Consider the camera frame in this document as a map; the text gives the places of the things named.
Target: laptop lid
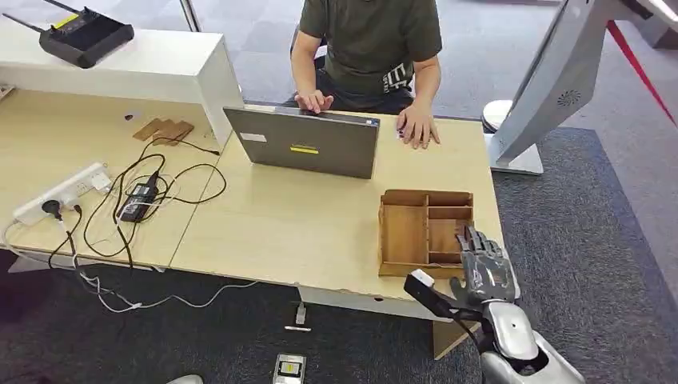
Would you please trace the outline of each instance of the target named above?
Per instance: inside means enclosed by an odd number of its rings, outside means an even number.
[[[252,162],[372,178],[379,119],[298,109],[224,113]]]

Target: floor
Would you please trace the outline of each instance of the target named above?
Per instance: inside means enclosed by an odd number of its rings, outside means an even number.
[[[592,130],[558,129],[541,143],[541,178],[495,174],[505,243],[532,324],[589,384],[675,384],[676,304]],[[111,314],[71,272],[6,275],[0,254],[0,382],[206,384],[270,382],[277,354],[309,359],[306,384],[480,382],[463,342],[439,362],[424,320],[309,306],[310,333],[291,333],[299,296],[259,283],[205,309],[168,302]],[[176,293],[204,302],[228,279],[91,266],[134,301]]]
[[[437,0],[444,49],[435,113],[477,118],[483,106],[512,98],[557,2]],[[69,0],[137,28],[187,30],[178,0]],[[281,102],[294,91],[289,44],[302,0],[193,0],[205,31],[225,35],[245,97]],[[33,22],[65,13],[41,0],[3,0],[0,10]],[[651,49],[629,22],[620,27],[668,108],[678,115],[678,51]],[[594,99],[563,126],[595,130],[678,299],[678,129],[608,36]]]

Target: black pants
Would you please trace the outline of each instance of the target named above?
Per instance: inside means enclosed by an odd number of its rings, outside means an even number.
[[[325,70],[316,70],[316,88],[325,96],[334,96],[331,110],[346,110],[349,112],[368,112],[372,114],[399,114],[412,104],[414,99],[406,88],[392,90],[378,96],[352,94],[338,88]],[[294,96],[283,106],[297,106]]]

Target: man's hand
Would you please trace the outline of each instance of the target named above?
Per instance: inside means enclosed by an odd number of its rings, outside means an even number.
[[[431,138],[438,144],[441,143],[438,137],[436,125],[433,122],[431,108],[426,105],[417,104],[415,101],[411,106],[402,110],[398,115],[396,128],[403,128],[403,142],[412,143],[412,148],[416,149],[420,144],[426,149],[429,147]]]
[[[328,110],[329,106],[334,101],[334,96],[324,96],[319,90],[313,92],[299,91],[297,96],[294,96],[294,101],[299,104],[299,108],[303,110],[312,110],[316,114],[324,110]]]

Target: white power strip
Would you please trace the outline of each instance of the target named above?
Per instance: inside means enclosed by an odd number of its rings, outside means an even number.
[[[100,162],[95,162],[58,186],[48,190],[40,197],[14,210],[14,219],[27,226],[32,226],[47,217],[47,213],[42,210],[44,202],[57,200],[62,206],[73,209],[77,199],[83,194],[86,194],[93,188],[105,194],[108,192],[110,185],[111,181],[108,175],[106,175],[106,168]]]

